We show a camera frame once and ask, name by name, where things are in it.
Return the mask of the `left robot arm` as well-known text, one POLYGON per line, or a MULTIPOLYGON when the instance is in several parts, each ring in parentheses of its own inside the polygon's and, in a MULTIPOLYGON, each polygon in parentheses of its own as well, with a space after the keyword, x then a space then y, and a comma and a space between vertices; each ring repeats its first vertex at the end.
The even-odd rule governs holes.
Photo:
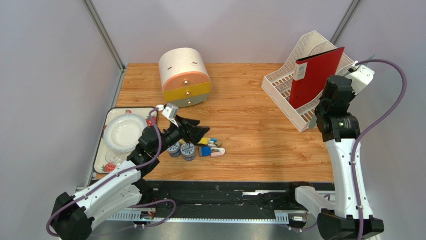
POLYGON ((62 240, 86 240, 101 223, 126 208, 147 208, 154 201, 153 188, 143 179, 160 163, 159 156, 183 140, 197 144, 211 129, 199 120, 176 116, 169 129, 146 127, 139 143, 123 165, 90 187, 57 197, 46 231, 62 240))

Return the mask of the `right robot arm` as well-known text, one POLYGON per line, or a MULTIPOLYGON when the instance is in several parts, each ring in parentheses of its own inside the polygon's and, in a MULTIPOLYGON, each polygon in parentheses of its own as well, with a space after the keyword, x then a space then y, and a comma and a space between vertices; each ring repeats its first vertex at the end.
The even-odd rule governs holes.
POLYGON ((316 217, 324 240, 366 240, 384 232, 365 192, 361 168, 360 126, 348 112, 355 98, 352 80, 330 76, 315 108, 316 123, 329 153, 334 177, 335 202, 311 186, 295 189, 295 200, 316 217))

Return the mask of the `red file folder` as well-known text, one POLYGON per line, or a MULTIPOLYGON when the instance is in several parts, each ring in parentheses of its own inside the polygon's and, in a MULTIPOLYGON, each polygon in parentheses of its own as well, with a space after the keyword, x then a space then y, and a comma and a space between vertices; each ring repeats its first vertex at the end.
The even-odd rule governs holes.
POLYGON ((314 100, 324 89, 328 77, 333 76, 345 48, 329 50, 295 61, 289 103, 299 109, 314 100))

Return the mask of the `round drawer storage box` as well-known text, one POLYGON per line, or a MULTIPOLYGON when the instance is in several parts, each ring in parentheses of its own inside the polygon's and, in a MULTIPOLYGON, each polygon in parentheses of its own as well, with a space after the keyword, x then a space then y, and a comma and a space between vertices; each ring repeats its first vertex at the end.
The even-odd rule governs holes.
POLYGON ((158 66, 166 102, 179 108, 206 102, 212 81, 197 50, 188 47, 170 50, 160 58, 158 66))

